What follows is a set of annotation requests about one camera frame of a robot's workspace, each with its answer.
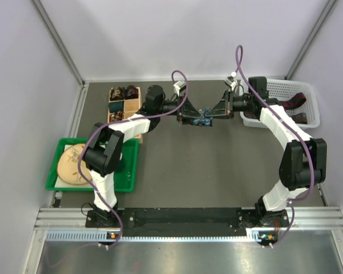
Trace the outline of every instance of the green tray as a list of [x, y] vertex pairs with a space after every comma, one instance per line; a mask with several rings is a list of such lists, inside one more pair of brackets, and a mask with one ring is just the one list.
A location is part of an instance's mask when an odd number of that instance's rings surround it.
[[[57, 163], [65, 150], [65, 145], [86, 143], [86, 138], [62, 138], [58, 141], [55, 156], [52, 161], [50, 173], [46, 183], [47, 190], [57, 191], [93, 191], [93, 188], [77, 187], [55, 187], [57, 180]], [[138, 154], [138, 140], [130, 139], [123, 144], [122, 157], [125, 161], [125, 168], [114, 173], [114, 190], [117, 192], [130, 192], [135, 187], [136, 166]]]

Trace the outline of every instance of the blue object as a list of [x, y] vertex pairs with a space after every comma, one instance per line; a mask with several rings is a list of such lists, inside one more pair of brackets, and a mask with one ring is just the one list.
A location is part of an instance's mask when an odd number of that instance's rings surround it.
[[[208, 111], [209, 108], [206, 108], [204, 110], [200, 110], [202, 111], [202, 114], [205, 115]], [[201, 119], [194, 119], [192, 121], [192, 125], [194, 126], [200, 126], [200, 127], [211, 127], [212, 126], [212, 117], [204, 117]]]
[[109, 112], [110, 113], [115, 113], [115, 112], [119, 112], [119, 111], [123, 111], [123, 101], [110, 102], [109, 103]]

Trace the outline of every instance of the wire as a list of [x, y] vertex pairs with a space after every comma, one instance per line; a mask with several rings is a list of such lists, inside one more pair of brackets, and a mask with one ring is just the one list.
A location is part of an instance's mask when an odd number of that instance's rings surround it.
[[279, 231], [280, 231], [280, 223], [276, 220], [274, 220], [274, 233], [276, 233], [276, 235], [278, 235]]
[[[278, 120], [282, 120], [282, 118], [259, 96], [258, 92], [252, 87], [252, 85], [249, 83], [249, 81], [245, 77], [245, 75], [244, 75], [244, 73], [242, 72], [242, 69], [241, 69], [242, 56], [243, 56], [242, 45], [238, 45], [236, 50], [235, 50], [235, 60], [236, 60], [236, 64], [237, 64], [237, 68], [236, 68], [235, 72], [238, 72], [238, 71], [240, 72], [240, 75], [243, 78], [244, 82], [248, 85], [248, 87], [251, 90], [251, 92], [258, 98], [258, 100], [263, 104], [263, 106], [268, 108]], [[308, 146], [306, 145], [306, 143], [302, 139], [302, 137], [300, 137], [300, 135], [293, 128], [291, 128], [286, 122], [282, 121], [281, 123], [289, 131], [291, 131], [293, 135], [296, 136], [296, 138], [300, 141], [300, 143], [302, 144], [302, 147], [304, 148], [306, 157], [308, 158], [309, 169], [310, 169], [310, 187], [309, 187], [308, 193], [304, 197], [295, 198], [295, 199], [289, 199], [288, 200], [289, 206], [292, 209], [291, 222], [289, 223], [286, 231], [282, 234], [282, 236], [274, 244], [272, 244], [272, 247], [275, 247], [277, 244], [279, 244], [286, 237], [287, 233], [289, 232], [289, 230], [290, 230], [290, 228], [291, 228], [291, 226], [292, 226], [292, 224], [294, 222], [295, 213], [294, 213], [293, 206], [290, 205], [291, 202], [292, 201], [303, 201], [303, 200], [306, 200], [307, 198], [309, 198], [311, 196], [312, 192], [313, 192], [314, 181], [315, 181], [313, 159], [311, 158], [310, 150], [309, 150]]]
[[84, 206], [85, 206], [86, 204], [88, 204], [91, 208], [93, 208], [93, 206], [92, 206], [90, 203], [83, 203], [83, 205], [82, 205], [81, 208], [80, 208], [80, 211], [81, 211], [81, 214], [83, 214], [84, 216], [87, 216], [87, 214], [85, 214], [85, 213], [83, 212], [83, 208], [84, 208]]
[[236, 85], [235, 86], [235, 88], [234, 88], [234, 90], [233, 90], [233, 93], [234, 93], [234, 95], [239, 95], [239, 94], [236, 94], [236, 88], [237, 87], [241, 87], [241, 89], [242, 89], [242, 93], [244, 94], [245, 93], [245, 90], [244, 90], [244, 87], [242, 86], [242, 84], [238, 84], [238, 85]]
[[178, 94], [174, 93], [174, 94], [171, 96], [171, 98], [170, 98], [171, 101], [173, 101], [174, 96], [176, 97], [174, 100], [177, 100]]

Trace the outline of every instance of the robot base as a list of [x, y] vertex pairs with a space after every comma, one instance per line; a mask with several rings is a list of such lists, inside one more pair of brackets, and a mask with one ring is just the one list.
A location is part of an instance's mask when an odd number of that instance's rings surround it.
[[285, 210], [269, 213], [271, 214], [261, 216], [260, 214], [257, 214], [257, 211], [254, 209], [239, 210], [237, 212], [239, 225], [244, 228], [272, 227], [276, 220], [280, 227], [288, 227], [289, 220]]
[[[117, 204], [113, 207], [113, 209], [119, 214]], [[93, 207], [93, 210], [89, 210], [86, 216], [86, 223], [85, 227], [88, 228], [106, 228], [106, 227], [114, 227], [119, 228], [119, 222], [117, 218], [111, 213], [104, 210], [97, 208], [96, 206]]]

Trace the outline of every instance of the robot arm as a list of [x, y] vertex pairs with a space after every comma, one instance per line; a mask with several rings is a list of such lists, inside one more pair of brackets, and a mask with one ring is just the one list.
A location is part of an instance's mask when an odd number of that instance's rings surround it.
[[[178, 96], [181, 95], [186, 88], [183, 81], [179, 81], [174, 85], [175, 92]], [[105, 202], [112, 208], [117, 205], [117, 198], [114, 193], [114, 171], [118, 167], [121, 160], [121, 152], [123, 143], [129, 139], [147, 133], [153, 130], [160, 122], [160, 118], [148, 119], [146, 116], [168, 112], [174, 109], [177, 105], [167, 104], [164, 102], [165, 94], [160, 86], [151, 86], [146, 95], [146, 102], [142, 108], [126, 123], [114, 123], [104, 128], [89, 144], [84, 155], [86, 167], [90, 170], [94, 185], [98, 191], [95, 192], [94, 210], [98, 215], [102, 215], [108, 219], [110, 209], [103, 203], [96, 192], [99, 192]], [[92, 135], [102, 124], [98, 123], [94, 126], [90, 135]]]
[[[318, 161], [318, 154], [320, 157], [326, 157], [326, 145], [324, 140], [313, 139], [309, 134], [300, 129], [292, 118], [287, 115], [283, 107], [275, 105], [271, 106], [271, 108], [279, 114], [284, 122], [299, 134], [308, 144], [308, 147], [315, 147], [314, 150], [310, 150], [314, 168], [316, 170], [315, 183], [323, 182], [325, 180], [326, 159], [322, 158]], [[262, 108], [260, 121], [269, 128], [285, 150], [280, 166], [280, 180], [270, 192], [262, 197], [266, 211], [282, 211], [286, 208], [289, 199], [294, 199], [299, 194], [308, 190], [310, 182], [309, 167], [303, 161], [304, 152], [297, 137], [293, 135], [292, 132], [282, 124], [282, 121], [278, 120], [268, 108]], [[298, 148], [295, 155], [293, 155], [292, 151], [293, 146]]]
[[[139, 118], [139, 117], [143, 117], [143, 115], [134, 114], [132, 117], [130, 117], [130, 120], [134, 118]], [[138, 134], [147, 133], [149, 131], [149, 128], [150, 128], [150, 120], [146, 118], [135, 120], [129, 123], [111, 124], [107, 130], [109, 131], [110, 129], [112, 132], [116, 132], [116, 135], [122, 136], [122, 137], [112, 138], [112, 136], [110, 136], [110, 139], [109, 139], [110, 143], [108, 142], [108, 146], [106, 147], [106, 149], [107, 148], [110, 149], [112, 146], [114, 147], [114, 143], [112, 143], [112, 141], [117, 141], [117, 142], [122, 141], [122, 143], [124, 143]], [[117, 203], [117, 198], [114, 194], [114, 179], [113, 179], [114, 171], [102, 176], [101, 173], [99, 173], [99, 171], [92, 169], [90, 170], [90, 174], [91, 174], [91, 177], [93, 178], [93, 183], [98, 188], [99, 193], [102, 195], [102, 197], [111, 207], [114, 207]], [[95, 194], [95, 199], [94, 199], [94, 205], [103, 211], [107, 211], [107, 212], [110, 211], [109, 208], [100, 200], [99, 196], [96, 194]]]

